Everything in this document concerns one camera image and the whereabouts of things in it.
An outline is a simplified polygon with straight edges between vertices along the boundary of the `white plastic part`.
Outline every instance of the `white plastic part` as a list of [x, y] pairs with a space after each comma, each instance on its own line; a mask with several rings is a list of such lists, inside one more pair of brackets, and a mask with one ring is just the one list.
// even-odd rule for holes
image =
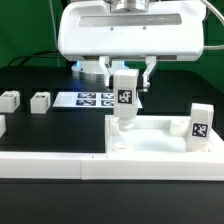
[[114, 116], [119, 118], [121, 131], [133, 128], [138, 111], [138, 74], [137, 69], [117, 70], [114, 74]]
[[209, 137], [213, 114], [213, 105], [192, 104], [187, 151], [209, 151]]
[[[172, 25], [166, 23], [167, 15], [180, 16], [180, 23], [175, 19]], [[77, 56], [108, 55], [123, 60], [152, 55], [194, 61], [203, 52], [205, 15], [206, 6], [200, 1], [151, 2], [146, 13], [118, 14], [111, 13], [105, 1], [76, 1], [63, 12], [58, 49], [71, 61]]]
[[[117, 69], [127, 68], [123, 61], [112, 61], [112, 66], [108, 68], [109, 74], [114, 74]], [[86, 74], [105, 74], [99, 61], [78, 61], [72, 66], [74, 72], [84, 72]]]
[[0, 96], [0, 112], [14, 113], [20, 105], [20, 94], [18, 91], [6, 91]]
[[[186, 152], [186, 138], [169, 134], [176, 117], [137, 116], [121, 136], [110, 133], [112, 117], [105, 119], [106, 153], [0, 152], [0, 178], [224, 181], [224, 142], [213, 130], [211, 152]], [[114, 151], [119, 142], [133, 149]]]
[[151, 75], [153, 74], [152, 72], [156, 66], [156, 57], [147, 56], [145, 59], [145, 63], [147, 67], [142, 76], [143, 76], [144, 92], [147, 92], [147, 89], [150, 86], [149, 79], [151, 78]]
[[190, 119], [188, 118], [176, 118], [171, 120], [170, 134], [179, 137], [185, 137], [188, 134]]
[[5, 126], [5, 116], [0, 115], [0, 138], [6, 131], [6, 126]]
[[109, 87], [110, 76], [111, 76], [111, 73], [109, 71], [110, 60], [111, 60], [110, 56], [100, 56], [99, 58], [99, 65], [103, 71], [104, 83], [107, 88]]
[[[211, 10], [224, 26], [224, 16], [207, 0], [200, 0]], [[224, 44], [216, 46], [204, 46], [204, 50], [224, 50]]]
[[37, 92], [30, 100], [32, 114], [45, 114], [51, 105], [49, 92]]
[[118, 120], [119, 120], [118, 117], [112, 117], [111, 120], [110, 120], [109, 129], [110, 129], [111, 135], [121, 135]]
[[116, 142], [112, 148], [113, 151], [133, 150], [133, 145], [128, 142]]

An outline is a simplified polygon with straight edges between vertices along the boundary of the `white block with fiducial marker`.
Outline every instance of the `white block with fiducial marker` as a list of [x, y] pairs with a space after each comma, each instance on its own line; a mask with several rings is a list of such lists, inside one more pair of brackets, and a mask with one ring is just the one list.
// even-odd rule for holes
[[20, 105], [20, 94], [18, 91], [5, 91], [0, 96], [0, 113], [14, 113]]
[[209, 136], [214, 115], [213, 105], [192, 104], [187, 151], [208, 152]]
[[37, 92], [30, 100], [32, 114], [45, 114], [51, 105], [49, 92]]
[[138, 112], [138, 75], [137, 69], [119, 69], [114, 73], [114, 116], [119, 118], [121, 131], [133, 128]]

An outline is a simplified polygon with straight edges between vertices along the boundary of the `metal bracket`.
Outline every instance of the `metal bracket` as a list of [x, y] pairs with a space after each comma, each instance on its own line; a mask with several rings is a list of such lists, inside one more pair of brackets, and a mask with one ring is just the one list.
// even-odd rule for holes
[[143, 73], [143, 91], [147, 92], [148, 87], [150, 86], [149, 79], [153, 75], [153, 71], [156, 68], [156, 56], [147, 56], [145, 58], [145, 63], [147, 65], [147, 68], [145, 72]]
[[99, 64], [104, 73], [105, 86], [107, 88], [109, 88], [109, 81], [110, 81], [111, 74], [110, 74], [110, 71], [108, 68], [110, 68], [111, 64], [112, 64], [111, 57], [110, 56], [100, 56]]

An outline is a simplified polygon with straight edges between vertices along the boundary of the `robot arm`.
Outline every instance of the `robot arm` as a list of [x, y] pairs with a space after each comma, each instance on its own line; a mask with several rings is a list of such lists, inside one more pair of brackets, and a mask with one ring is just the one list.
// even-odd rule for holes
[[105, 75], [106, 87], [114, 75], [114, 114], [120, 129], [128, 130], [137, 113], [138, 71], [124, 69], [123, 61], [146, 62], [146, 90], [156, 61], [195, 61], [201, 56], [205, 16], [200, 1], [75, 1], [63, 13], [58, 47], [66, 59], [82, 65], [99, 61], [97, 72]]

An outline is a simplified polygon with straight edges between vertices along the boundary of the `small white block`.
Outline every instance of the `small white block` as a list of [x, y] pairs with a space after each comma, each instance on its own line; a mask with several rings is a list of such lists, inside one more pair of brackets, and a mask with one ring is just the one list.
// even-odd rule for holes
[[121, 132], [119, 130], [119, 123], [117, 117], [112, 117], [110, 119], [110, 133], [112, 135], [121, 135]]
[[209, 151], [209, 135], [212, 127], [214, 108], [207, 104], [192, 104], [187, 151]]
[[49, 92], [37, 92], [30, 100], [32, 114], [45, 114], [51, 105]]
[[20, 94], [18, 91], [6, 91], [0, 96], [0, 112], [13, 113], [20, 105]]
[[189, 129], [189, 119], [172, 119], [170, 122], [170, 134], [174, 136], [187, 136]]
[[5, 127], [5, 116], [0, 115], [0, 138], [5, 133], [6, 127]]

